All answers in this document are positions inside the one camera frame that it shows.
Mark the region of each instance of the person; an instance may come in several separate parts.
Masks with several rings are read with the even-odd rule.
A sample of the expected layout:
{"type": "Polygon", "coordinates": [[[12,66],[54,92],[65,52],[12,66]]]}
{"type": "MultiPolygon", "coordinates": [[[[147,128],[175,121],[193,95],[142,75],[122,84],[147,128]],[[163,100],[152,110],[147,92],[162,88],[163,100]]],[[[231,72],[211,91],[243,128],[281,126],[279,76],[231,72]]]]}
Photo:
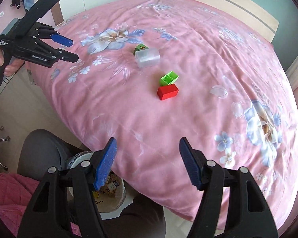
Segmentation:
{"type": "MultiPolygon", "coordinates": [[[[0,50],[0,65],[4,62],[0,50]]],[[[16,59],[5,68],[6,76],[13,75],[24,63],[16,59]]],[[[55,166],[66,169],[66,161],[82,152],[51,132],[38,129],[24,141],[17,173],[0,173],[0,237],[7,232],[3,223],[17,236],[26,206],[45,172],[55,166]]],[[[72,231],[80,235],[74,210],[69,206],[72,231]]],[[[109,238],[164,238],[166,225],[163,207],[144,195],[138,195],[119,217],[103,220],[109,238]]]]}

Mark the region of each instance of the wooden door frame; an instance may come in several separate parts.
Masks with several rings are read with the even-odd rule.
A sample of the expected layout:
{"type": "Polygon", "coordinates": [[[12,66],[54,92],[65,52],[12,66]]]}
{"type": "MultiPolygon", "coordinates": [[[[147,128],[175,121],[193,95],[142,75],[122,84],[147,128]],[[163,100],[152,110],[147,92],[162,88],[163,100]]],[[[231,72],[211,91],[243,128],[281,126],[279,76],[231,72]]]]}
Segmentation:
{"type": "Polygon", "coordinates": [[[51,12],[55,25],[58,25],[64,21],[59,2],[52,7],[51,12]]]}

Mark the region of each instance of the green box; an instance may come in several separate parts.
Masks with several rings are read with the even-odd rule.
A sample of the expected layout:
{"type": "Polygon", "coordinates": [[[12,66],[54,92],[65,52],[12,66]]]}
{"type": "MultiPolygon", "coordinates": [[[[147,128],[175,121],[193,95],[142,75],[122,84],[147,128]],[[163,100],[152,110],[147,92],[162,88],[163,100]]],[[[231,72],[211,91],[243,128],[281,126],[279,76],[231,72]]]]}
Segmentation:
{"type": "Polygon", "coordinates": [[[146,47],[144,44],[140,44],[140,45],[137,45],[134,52],[133,52],[133,55],[135,55],[135,53],[137,51],[140,51],[140,50],[145,50],[145,49],[148,49],[149,47],[146,47]]]}
{"type": "Polygon", "coordinates": [[[170,71],[168,74],[164,75],[161,79],[160,79],[160,85],[161,86],[167,86],[167,85],[171,85],[174,82],[176,82],[176,80],[179,78],[179,76],[174,72],[174,71],[170,71]]]}

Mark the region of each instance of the floral bedding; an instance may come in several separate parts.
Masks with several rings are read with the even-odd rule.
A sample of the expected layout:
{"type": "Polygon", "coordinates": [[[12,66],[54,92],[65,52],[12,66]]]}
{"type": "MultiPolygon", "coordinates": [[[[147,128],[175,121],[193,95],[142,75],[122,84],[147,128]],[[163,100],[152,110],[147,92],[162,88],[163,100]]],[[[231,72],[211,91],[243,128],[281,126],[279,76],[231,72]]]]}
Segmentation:
{"type": "MultiPolygon", "coordinates": [[[[90,149],[118,141],[112,170],[136,190],[194,220],[202,192],[179,153],[185,136],[222,167],[246,166],[277,227],[298,189],[298,111],[273,46],[230,15],[194,0],[123,0],[56,27],[74,41],[76,63],[29,64],[34,81],[67,127],[90,149]],[[143,43],[161,62],[138,68],[143,43]],[[159,79],[179,75],[161,101],[159,79]]],[[[228,208],[224,189],[218,228],[228,208]]]]}

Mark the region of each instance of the gray stripe on headboard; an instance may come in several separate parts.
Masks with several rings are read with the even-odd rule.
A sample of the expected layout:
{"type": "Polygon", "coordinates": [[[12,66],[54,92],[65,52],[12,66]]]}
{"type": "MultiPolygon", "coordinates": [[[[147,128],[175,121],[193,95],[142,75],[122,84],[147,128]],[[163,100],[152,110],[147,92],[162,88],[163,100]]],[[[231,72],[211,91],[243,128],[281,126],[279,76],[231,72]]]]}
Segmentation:
{"type": "Polygon", "coordinates": [[[256,15],[254,15],[253,13],[251,13],[250,11],[246,10],[245,8],[241,7],[240,5],[238,5],[237,3],[232,2],[231,0],[225,0],[226,2],[229,2],[237,7],[239,7],[240,9],[244,10],[246,13],[250,14],[251,16],[255,17],[258,21],[260,21],[263,25],[265,25],[269,30],[271,30],[274,34],[275,31],[273,28],[271,28],[268,24],[266,24],[264,21],[262,21],[261,19],[259,19],[256,15]]]}

